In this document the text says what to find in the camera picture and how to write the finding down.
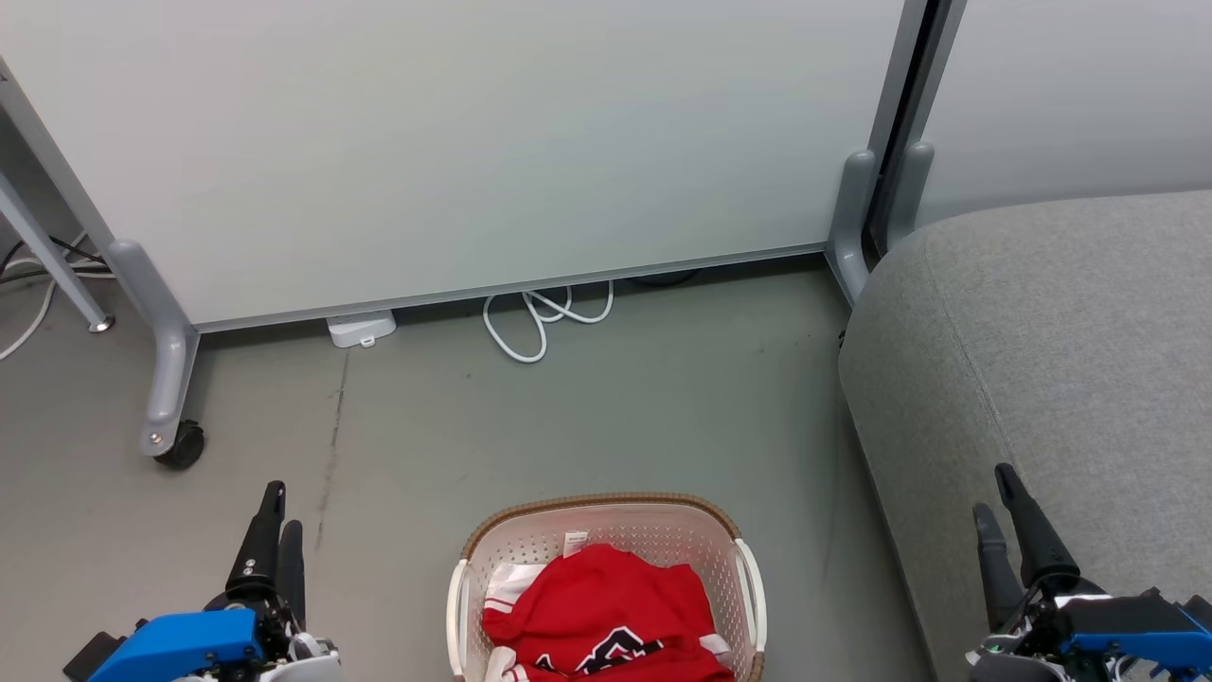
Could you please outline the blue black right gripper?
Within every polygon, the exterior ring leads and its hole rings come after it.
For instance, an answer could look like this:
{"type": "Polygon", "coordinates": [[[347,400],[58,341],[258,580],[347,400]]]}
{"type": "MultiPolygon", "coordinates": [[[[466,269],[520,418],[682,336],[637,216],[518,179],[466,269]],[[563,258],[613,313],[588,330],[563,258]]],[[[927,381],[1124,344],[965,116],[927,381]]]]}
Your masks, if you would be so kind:
{"type": "Polygon", "coordinates": [[[1151,588],[1111,596],[1081,571],[1042,506],[1010,463],[994,468],[1021,554],[1022,588],[1008,543],[987,504],[973,506],[990,635],[967,653],[970,681],[1207,681],[1210,601],[1171,601],[1151,588]]]}

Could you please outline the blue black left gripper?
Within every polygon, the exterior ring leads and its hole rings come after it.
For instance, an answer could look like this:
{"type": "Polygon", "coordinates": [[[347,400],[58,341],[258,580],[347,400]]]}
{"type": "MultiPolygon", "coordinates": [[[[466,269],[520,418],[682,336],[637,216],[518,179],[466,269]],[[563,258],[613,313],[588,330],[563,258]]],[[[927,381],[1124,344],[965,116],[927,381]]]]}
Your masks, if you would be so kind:
{"type": "Polygon", "coordinates": [[[304,528],[301,521],[282,527],[285,492],[282,482],[267,485],[225,595],[204,611],[143,619],[127,636],[96,634],[87,644],[87,678],[339,681],[336,644],[303,629],[304,528]]]}

